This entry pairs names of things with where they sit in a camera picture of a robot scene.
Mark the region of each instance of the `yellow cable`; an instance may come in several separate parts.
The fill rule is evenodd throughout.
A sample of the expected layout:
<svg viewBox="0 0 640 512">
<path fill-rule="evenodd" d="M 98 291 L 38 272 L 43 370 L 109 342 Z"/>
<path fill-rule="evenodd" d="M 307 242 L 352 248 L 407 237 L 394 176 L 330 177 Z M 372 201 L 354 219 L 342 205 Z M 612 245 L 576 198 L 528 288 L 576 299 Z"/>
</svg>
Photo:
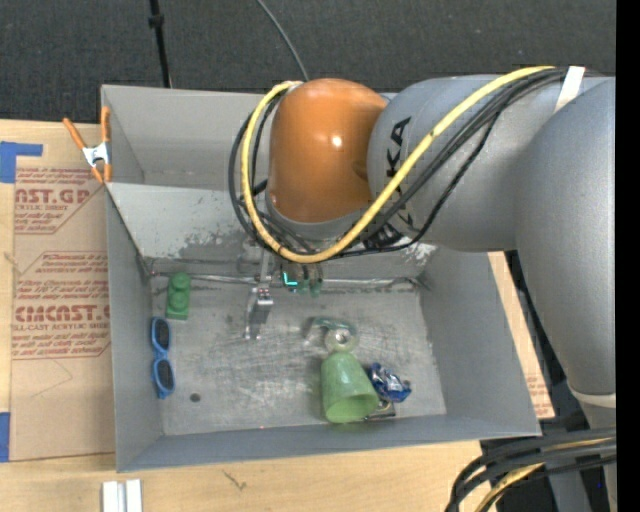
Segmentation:
<svg viewBox="0 0 640 512">
<path fill-rule="evenodd" d="M 282 91 L 285 91 L 295 85 L 300 84 L 300 82 L 283 82 L 279 85 L 276 85 L 271 91 L 267 93 L 267 95 L 262 98 L 258 106 L 253 112 L 251 119 L 249 121 L 249 125 L 247 126 L 247 132 L 245 134 L 245 138 L 242 146 L 242 155 L 241 155 L 241 186 L 242 193 L 244 196 L 245 204 L 247 206 L 247 212 L 249 213 L 249 217 L 253 222 L 253 225 L 256 228 L 256 231 L 260 235 L 260 237 L 265 241 L 271 249 L 273 249 L 276 253 L 281 255 L 282 257 L 294 261 L 296 263 L 319 263 L 321 261 L 328 260 L 329 258 L 335 256 L 340 253 L 344 249 L 346 249 L 355 239 L 356 237 L 371 223 L 373 218 L 377 215 L 377 213 L 382 209 L 384 204 L 389 200 L 389 198 L 393 195 L 398 186 L 402 183 L 405 177 L 409 174 L 413 166 L 416 164 L 418 159 L 429 149 L 433 141 L 438 138 L 442 132 L 444 132 L 449 126 L 451 126 L 462 114 L 464 114 L 467 110 L 473 107 L 476 103 L 482 100 L 485 96 L 488 96 L 495 90 L 500 87 L 518 80 L 520 78 L 524 78 L 533 73 L 537 73 L 539 71 L 545 69 L 551 69 L 553 66 L 537 66 L 519 69 L 512 73 L 502 75 L 495 80 L 489 82 L 484 85 L 474 93 L 472 93 L 469 97 L 463 100 L 458 106 L 454 107 L 447 115 L 445 115 L 436 126 L 431 130 L 418 144 L 418 146 L 411 152 L 411 154 L 407 157 L 405 162 L 402 164 L 398 172 L 395 176 L 389 181 L 387 186 L 382 190 L 380 195 L 375 199 L 373 204 L 369 207 L 369 209 L 362 215 L 360 220 L 334 245 L 331 247 L 317 253 L 317 254 L 300 254 L 293 251 L 290 251 L 286 247 L 283 247 L 275 238 L 271 236 L 271 234 L 267 231 L 262 220 L 260 219 L 258 212 L 256 211 L 255 204 L 253 202 L 253 195 L 251 193 L 251 187 L 249 186 L 249 149 L 251 145 L 251 139 L 253 138 L 253 132 L 255 130 L 256 123 L 258 118 L 262 114 L 262 111 L 266 108 L 266 106 Z"/>
</svg>

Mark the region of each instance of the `green cup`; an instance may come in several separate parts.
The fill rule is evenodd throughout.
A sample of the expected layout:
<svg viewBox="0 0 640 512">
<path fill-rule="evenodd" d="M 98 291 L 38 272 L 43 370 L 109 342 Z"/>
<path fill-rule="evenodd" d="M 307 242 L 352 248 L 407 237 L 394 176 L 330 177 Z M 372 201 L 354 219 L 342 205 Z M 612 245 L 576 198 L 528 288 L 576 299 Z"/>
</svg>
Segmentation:
<svg viewBox="0 0 640 512">
<path fill-rule="evenodd" d="M 191 278 L 189 277 L 189 274 L 185 272 L 178 272 L 176 274 L 173 274 L 173 276 L 171 276 L 171 279 L 169 280 L 169 286 L 174 290 L 184 291 L 189 287 L 190 284 Z"/>
<path fill-rule="evenodd" d="M 322 363 L 322 405 L 332 423 L 358 421 L 378 407 L 378 394 L 349 352 L 334 352 Z"/>
</svg>

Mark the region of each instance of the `cardboard sheet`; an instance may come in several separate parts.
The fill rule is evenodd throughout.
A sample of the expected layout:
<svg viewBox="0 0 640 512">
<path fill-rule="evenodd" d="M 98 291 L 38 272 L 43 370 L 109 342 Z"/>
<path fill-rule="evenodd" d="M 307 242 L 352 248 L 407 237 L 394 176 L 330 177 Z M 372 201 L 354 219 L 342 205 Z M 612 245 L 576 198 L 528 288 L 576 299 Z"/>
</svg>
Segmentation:
<svg viewBox="0 0 640 512">
<path fill-rule="evenodd" d="M 504 306 L 509 329 L 513 334 L 516 353 L 522 364 L 522 371 L 527 381 L 536 416 L 538 419 L 553 418 L 555 417 L 555 411 L 549 396 L 549 388 L 547 387 L 547 382 L 550 379 L 548 377 L 545 378 L 545 369 L 540 366 L 541 357 L 536 354 L 531 331 L 522 311 L 505 255 L 503 252 L 493 252 L 489 254 L 489 260 L 496 278 L 498 293 Z"/>
<path fill-rule="evenodd" d="M 16 168 L 9 458 L 113 451 L 105 190 L 61 123 L 2 121 L 0 138 L 44 144 Z"/>
</svg>

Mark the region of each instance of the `bin floor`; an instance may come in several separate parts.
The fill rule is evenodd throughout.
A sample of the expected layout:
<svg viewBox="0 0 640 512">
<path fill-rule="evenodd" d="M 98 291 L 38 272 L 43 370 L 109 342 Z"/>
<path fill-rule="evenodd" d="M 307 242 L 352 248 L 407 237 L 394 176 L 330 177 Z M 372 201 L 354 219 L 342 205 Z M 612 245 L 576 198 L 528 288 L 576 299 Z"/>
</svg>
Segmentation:
<svg viewBox="0 0 640 512">
<path fill-rule="evenodd" d="M 166 286 L 166 278 L 152 280 L 154 315 L 164 315 Z M 248 285 L 192 281 L 189 318 L 170 321 L 176 390 L 161 401 L 165 434 L 326 423 L 320 365 L 328 352 L 321 336 L 305 341 L 317 316 L 354 323 L 360 334 L 354 355 L 363 366 L 379 362 L 411 382 L 396 418 L 446 414 L 413 284 L 327 287 L 318 298 L 273 289 L 275 305 L 259 341 L 243 338 L 248 294 Z"/>
</svg>

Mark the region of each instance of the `white bracket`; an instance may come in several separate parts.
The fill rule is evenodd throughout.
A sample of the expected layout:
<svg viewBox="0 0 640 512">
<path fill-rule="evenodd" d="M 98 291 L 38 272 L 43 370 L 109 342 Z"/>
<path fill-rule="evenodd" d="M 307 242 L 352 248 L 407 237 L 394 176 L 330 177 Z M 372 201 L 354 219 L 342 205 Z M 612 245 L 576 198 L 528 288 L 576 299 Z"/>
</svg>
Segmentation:
<svg viewBox="0 0 640 512">
<path fill-rule="evenodd" d="M 102 512 L 142 512 L 142 482 L 104 482 Z"/>
</svg>

